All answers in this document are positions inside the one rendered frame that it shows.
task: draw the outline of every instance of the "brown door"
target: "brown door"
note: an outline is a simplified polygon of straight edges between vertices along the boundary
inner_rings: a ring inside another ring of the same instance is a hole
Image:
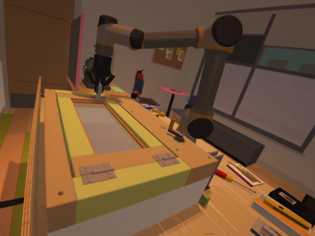
[[[67,89],[66,45],[74,3],[75,0],[4,0],[11,101],[20,94],[36,94],[39,76],[42,94],[44,89]]]

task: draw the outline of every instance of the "bulletin board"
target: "bulletin board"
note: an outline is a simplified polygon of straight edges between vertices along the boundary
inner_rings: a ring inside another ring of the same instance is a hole
[[[187,53],[187,47],[156,48],[153,52],[152,63],[181,70]]]

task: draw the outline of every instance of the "pink round table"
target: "pink round table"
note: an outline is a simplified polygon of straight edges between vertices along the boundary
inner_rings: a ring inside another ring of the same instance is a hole
[[[190,96],[190,93],[182,91],[182,90],[179,90],[179,89],[176,89],[176,88],[171,88],[171,87],[167,87],[167,86],[158,86],[158,88],[160,90],[163,90],[165,92],[168,92],[168,93],[172,94],[171,100],[169,101],[169,105],[168,105],[167,112],[166,112],[166,116],[167,117],[169,116],[169,113],[171,111],[175,95],[179,95],[179,96],[183,96],[183,97],[189,97]]]

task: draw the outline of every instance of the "red fire extinguisher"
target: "red fire extinguisher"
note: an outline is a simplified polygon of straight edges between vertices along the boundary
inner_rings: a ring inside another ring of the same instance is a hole
[[[143,80],[143,74],[142,74],[143,70],[137,70],[137,74],[136,74],[136,78],[138,77],[140,80]],[[134,86],[136,85],[136,78],[134,79],[134,85],[133,85],[133,91],[132,94],[135,94],[136,90],[134,90]]]

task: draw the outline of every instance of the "screwdriver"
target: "screwdriver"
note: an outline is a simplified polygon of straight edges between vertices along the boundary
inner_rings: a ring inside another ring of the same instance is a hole
[[[228,174],[224,173],[223,171],[220,171],[220,170],[217,169],[215,174],[216,174],[217,176],[219,176],[219,177],[221,177],[221,178],[227,180],[227,181],[235,182],[235,183],[239,184],[240,186],[243,186],[244,188],[246,188],[246,189],[248,189],[248,190],[250,190],[250,191],[256,193],[255,191],[253,191],[253,190],[251,190],[251,189],[245,187],[244,185],[242,185],[242,184],[236,182],[235,180],[233,180],[233,178],[232,178],[231,176],[229,176]]]

